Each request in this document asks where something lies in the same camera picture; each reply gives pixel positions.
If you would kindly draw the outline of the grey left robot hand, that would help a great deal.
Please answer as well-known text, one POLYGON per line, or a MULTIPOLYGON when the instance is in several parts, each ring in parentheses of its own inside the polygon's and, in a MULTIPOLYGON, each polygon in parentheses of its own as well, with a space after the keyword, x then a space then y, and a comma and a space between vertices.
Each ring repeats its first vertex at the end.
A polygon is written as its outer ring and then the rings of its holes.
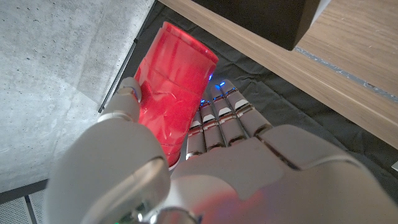
POLYGON ((396 223, 397 205, 362 163, 298 127, 257 126, 169 170, 137 119, 141 88, 125 78, 97 123, 59 160, 46 190, 47 223, 396 223))

